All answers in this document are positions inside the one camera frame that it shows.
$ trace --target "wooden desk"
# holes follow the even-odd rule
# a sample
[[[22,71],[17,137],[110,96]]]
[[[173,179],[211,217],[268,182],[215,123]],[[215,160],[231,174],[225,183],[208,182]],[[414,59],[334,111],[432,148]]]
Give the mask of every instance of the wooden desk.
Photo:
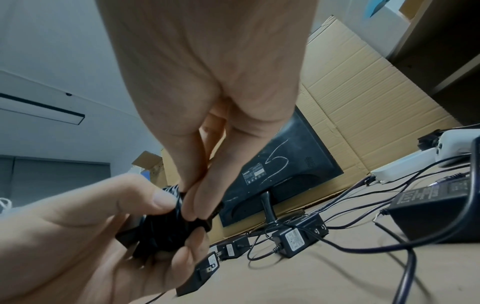
[[[431,176],[410,187],[423,187],[453,173],[455,171]],[[389,189],[403,181],[376,184],[354,192]],[[322,217],[325,219],[339,211],[392,195],[382,193],[346,200],[322,213]],[[329,224],[348,223],[367,210],[348,213]],[[371,222],[373,216],[350,229],[331,230],[326,238],[358,248],[395,244],[395,240]],[[390,217],[381,217],[379,222],[400,233]],[[273,242],[265,242],[256,246],[252,255],[266,253],[273,247]],[[422,287],[414,283],[408,303],[480,303],[480,244],[431,245],[415,251],[418,256],[416,276]],[[403,262],[407,259],[404,251],[392,255]],[[244,254],[238,259],[224,261],[198,291],[177,297],[175,290],[171,290],[156,303],[391,303],[402,273],[403,268],[389,254],[342,253],[318,242],[291,259],[275,254],[249,263]]]

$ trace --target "cardboard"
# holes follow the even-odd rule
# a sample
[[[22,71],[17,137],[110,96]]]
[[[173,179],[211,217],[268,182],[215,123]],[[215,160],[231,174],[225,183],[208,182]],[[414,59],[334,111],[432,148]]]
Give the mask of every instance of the cardboard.
[[[168,186],[164,160],[153,153],[143,151],[136,160],[131,163],[149,172],[150,182],[159,188]]]
[[[277,215],[322,201],[371,170],[413,153],[422,135],[459,126],[425,92],[334,17],[308,39],[296,105],[344,174],[274,206]],[[175,168],[167,155],[162,150],[165,169]],[[179,179],[178,174],[168,176]],[[258,213],[222,227],[216,217],[210,241],[247,231],[264,219]]]

